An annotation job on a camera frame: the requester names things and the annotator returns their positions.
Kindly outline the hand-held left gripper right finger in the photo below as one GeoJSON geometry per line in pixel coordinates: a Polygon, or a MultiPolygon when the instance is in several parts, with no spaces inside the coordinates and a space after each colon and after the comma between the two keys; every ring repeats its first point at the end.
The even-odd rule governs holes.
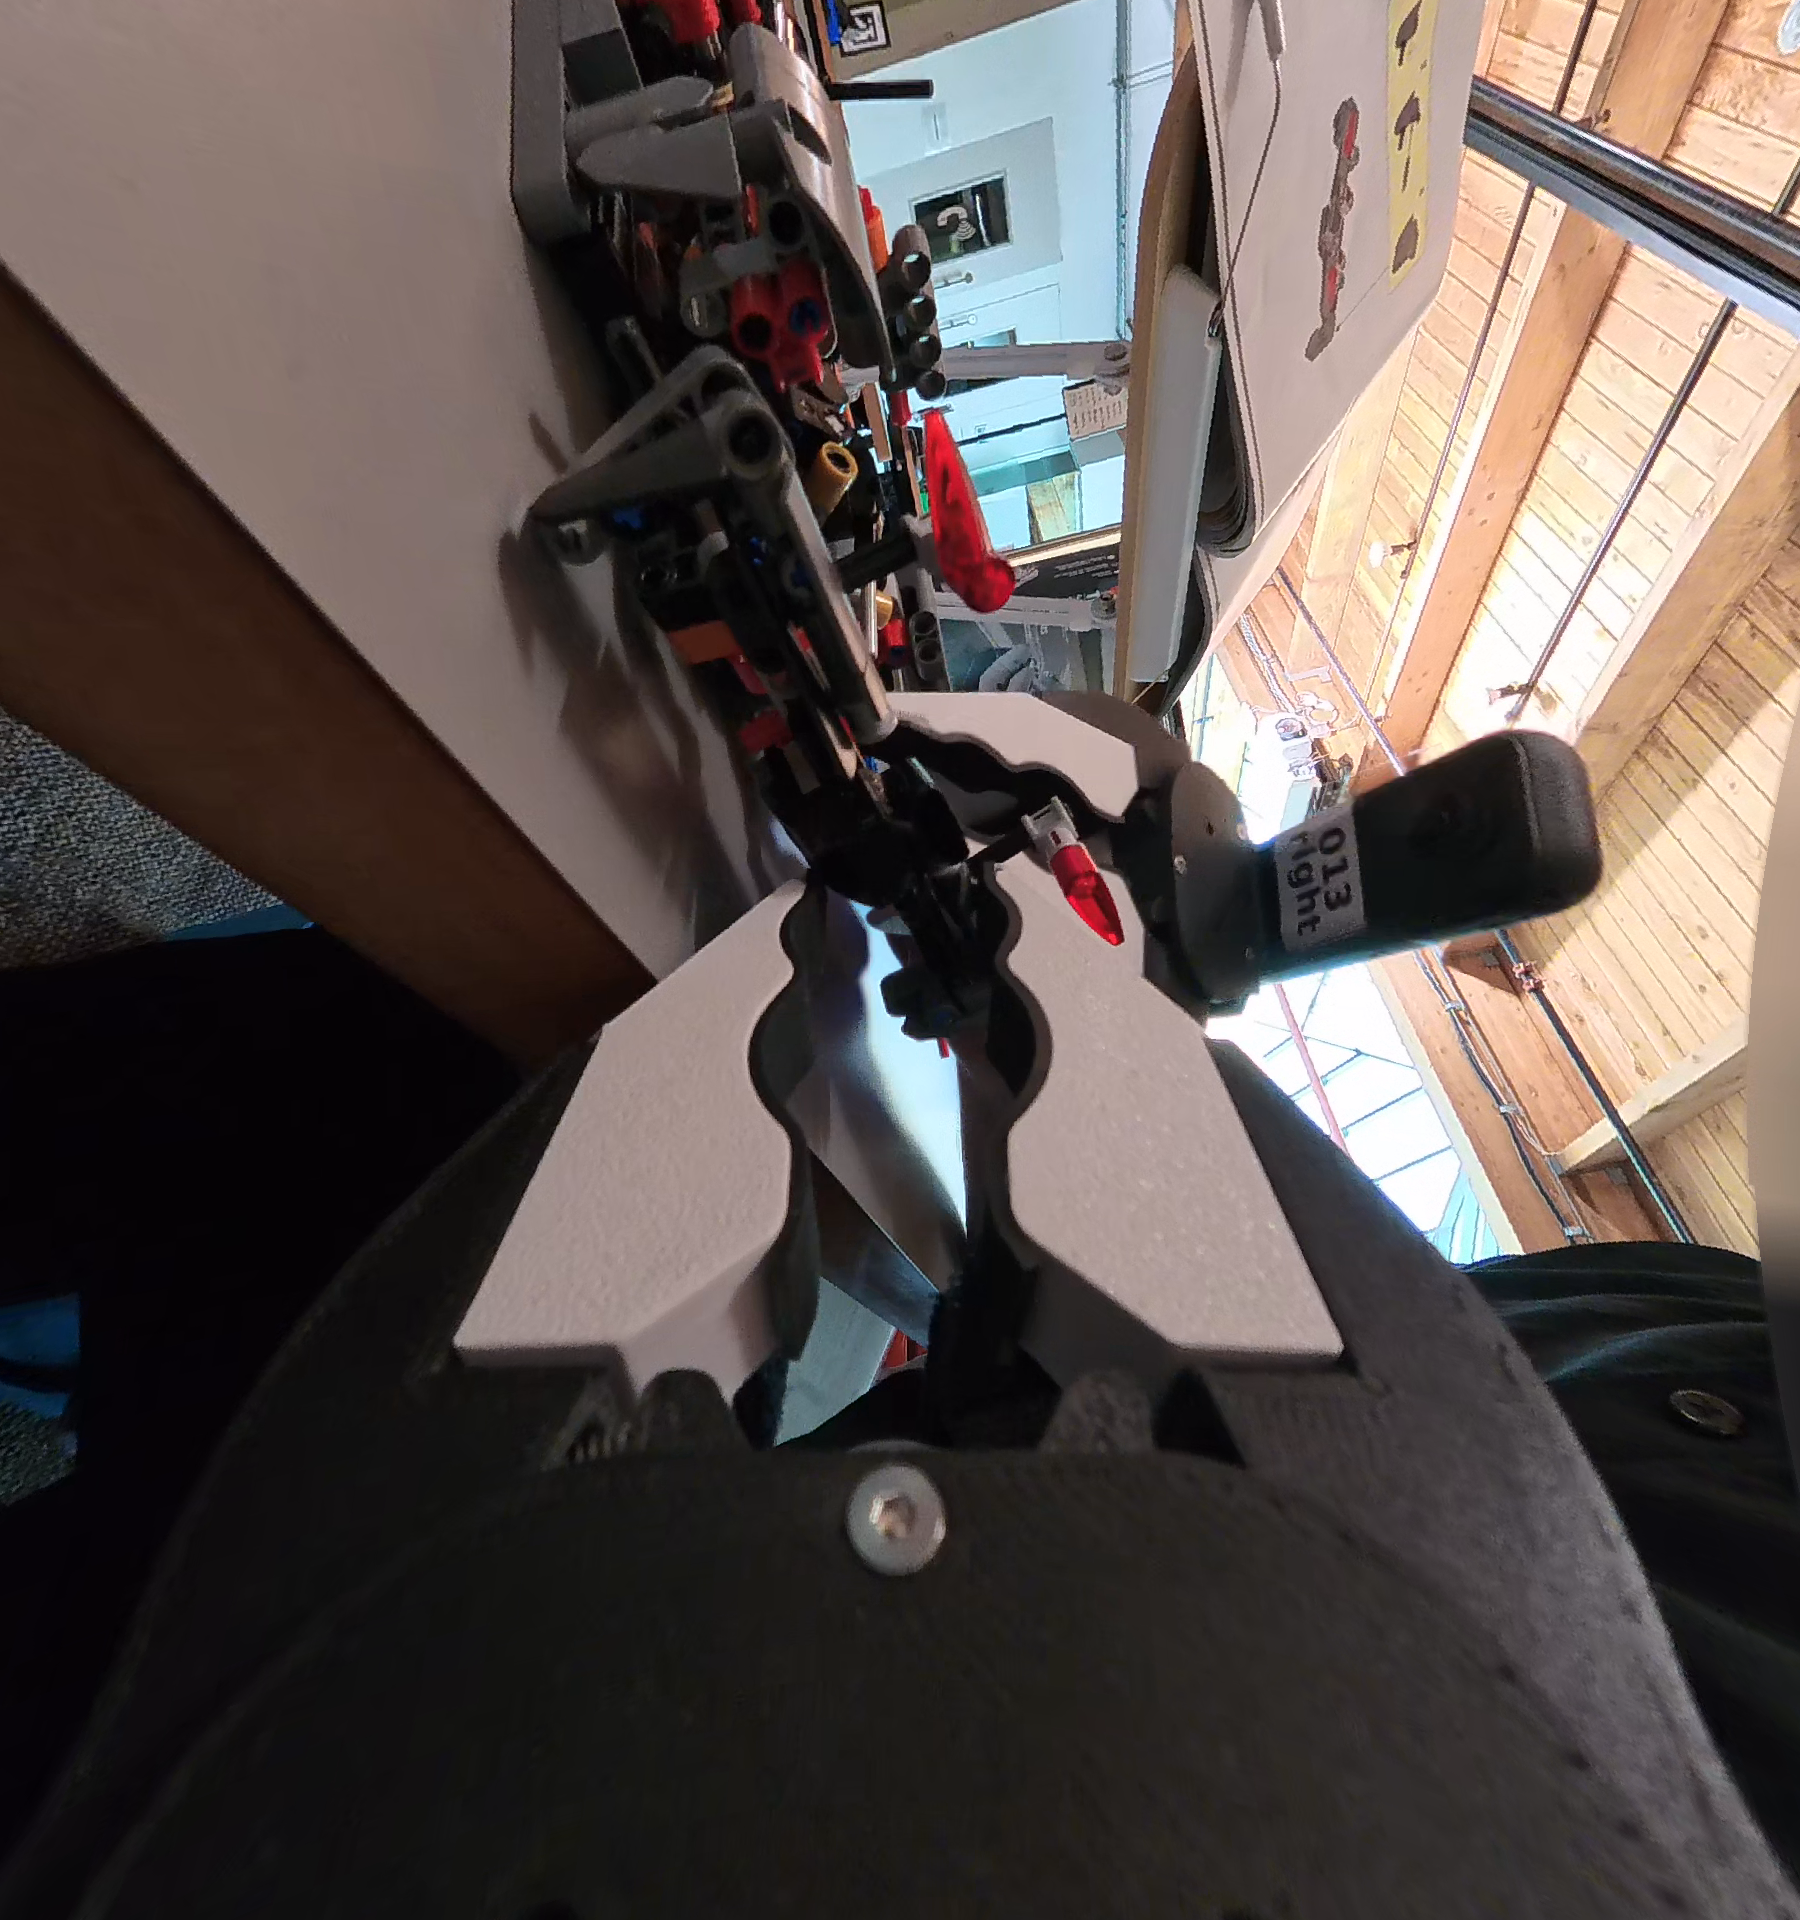
{"type": "Polygon", "coordinates": [[[1122,1373],[1150,1408],[1189,1369],[1334,1369],[1345,1332],[1203,1023],[1052,872],[993,870],[982,903],[982,1225],[1009,1261],[1009,1342],[1056,1385],[1122,1373]]]}

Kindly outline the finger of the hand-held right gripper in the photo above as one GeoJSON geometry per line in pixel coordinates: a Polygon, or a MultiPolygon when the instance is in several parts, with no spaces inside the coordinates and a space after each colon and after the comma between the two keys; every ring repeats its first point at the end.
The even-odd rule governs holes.
{"type": "Polygon", "coordinates": [[[891,762],[917,762],[933,782],[1030,814],[1066,800],[1092,821],[1117,821],[1140,796],[1140,758],[1108,733],[1033,693],[896,693],[891,762]]]}

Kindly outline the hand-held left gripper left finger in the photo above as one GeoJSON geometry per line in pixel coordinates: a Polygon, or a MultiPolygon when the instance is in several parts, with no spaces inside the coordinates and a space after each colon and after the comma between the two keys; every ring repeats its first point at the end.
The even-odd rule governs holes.
{"type": "Polygon", "coordinates": [[[808,969],[826,888],[784,881],[602,1032],[455,1336],[479,1366],[604,1366],[625,1399],[738,1396],[817,1318],[808,969]]]}

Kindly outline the multicoloured lego car model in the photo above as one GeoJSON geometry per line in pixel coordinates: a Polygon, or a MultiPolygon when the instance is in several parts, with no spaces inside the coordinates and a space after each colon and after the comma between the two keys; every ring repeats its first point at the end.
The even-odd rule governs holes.
{"type": "Polygon", "coordinates": [[[857,183],[817,12],[509,6],[509,197],[602,350],[613,424],[530,505],[613,559],[717,727],[748,814],[899,933],[888,1004],[949,1049],[985,1023],[982,860],[899,697],[956,693],[938,600],[1006,613],[943,398],[933,259],[857,183]]]}

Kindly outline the lego instruction booklet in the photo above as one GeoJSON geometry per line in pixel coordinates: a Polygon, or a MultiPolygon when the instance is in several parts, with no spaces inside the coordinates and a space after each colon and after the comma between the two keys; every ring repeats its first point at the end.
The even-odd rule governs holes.
{"type": "Polygon", "coordinates": [[[1200,0],[1232,476],[1211,553],[1274,516],[1423,322],[1453,249],[1478,0],[1200,0]]]}

